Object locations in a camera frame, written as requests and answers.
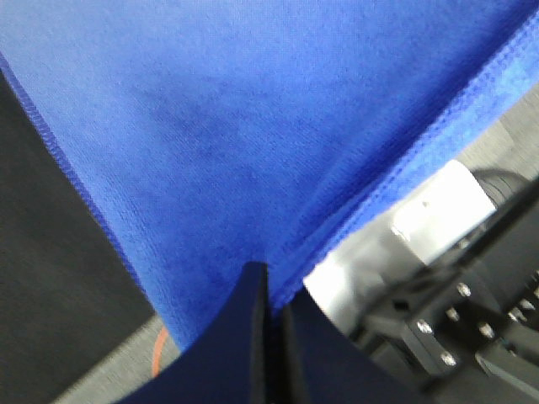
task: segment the orange cable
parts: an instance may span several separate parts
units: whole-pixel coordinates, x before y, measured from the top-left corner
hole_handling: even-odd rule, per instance
[[[155,343],[153,345],[153,357],[152,357],[152,377],[156,377],[159,375],[159,371],[161,370],[161,354],[163,353],[163,347],[165,346],[165,343],[167,342],[168,338],[168,330],[163,326],[161,328],[161,331],[157,335],[157,339],[155,340]]]

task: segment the black mechanical part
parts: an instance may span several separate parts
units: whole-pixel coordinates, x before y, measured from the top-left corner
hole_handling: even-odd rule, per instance
[[[499,168],[478,169],[473,171],[472,174],[496,209],[529,183],[526,178],[518,173]]]
[[[538,200],[536,180],[381,298],[358,346],[440,404],[539,402]]]

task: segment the screw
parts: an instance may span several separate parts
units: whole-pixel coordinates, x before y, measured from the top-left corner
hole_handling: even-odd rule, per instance
[[[447,366],[455,366],[456,365],[456,359],[451,353],[444,351],[441,353],[440,358],[444,364]]]
[[[458,242],[458,247],[463,250],[464,248],[468,247],[470,245],[470,242],[466,239],[466,238],[463,238],[462,240],[460,240]]]
[[[532,303],[529,300],[522,299],[519,303],[520,307],[522,307],[524,310],[535,310],[536,307],[532,305]]]
[[[524,313],[520,311],[517,307],[515,307],[513,310],[509,312],[509,318],[513,320],[514,322],[518,322],[522,320],[523,322],[527,322],[528,319],[526,316],[524,316]]]
[[[472,291],[470,290],[470,287],[467,284],[460,283],[456,286],[456,290],[458,290],[458,293],[461,294],[463,297],[470,297],[472,294]]]
[[[425,320],[419,320],[417,326],[423,334],[432,334],[432,327]]]
[[[448,311],[446,311],[446,315],[449,317],[449,319],[453,322],[458,322],[461,319],[461,316],[458,314],[458,312],[455,310],[455,307],[452,307]]]
[[[488,339],[493,339],[496,336],[496,334],[494,333],[494,330],[492,329],[490,324],[488,324],[487,322],[480,322],[478,324],[478,329],[479,329],[479,332],[482,333],[482,335]]]

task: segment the towel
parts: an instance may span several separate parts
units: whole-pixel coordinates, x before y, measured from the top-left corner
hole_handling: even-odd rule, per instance
[[[303,277],[539,78],[538,1],[0,2],[0,69],[188,347]]]

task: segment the dark gray surface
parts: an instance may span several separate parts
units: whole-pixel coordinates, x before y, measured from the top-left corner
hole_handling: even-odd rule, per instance
[[[0,76],[0,403],[50,402],[152,314]]]

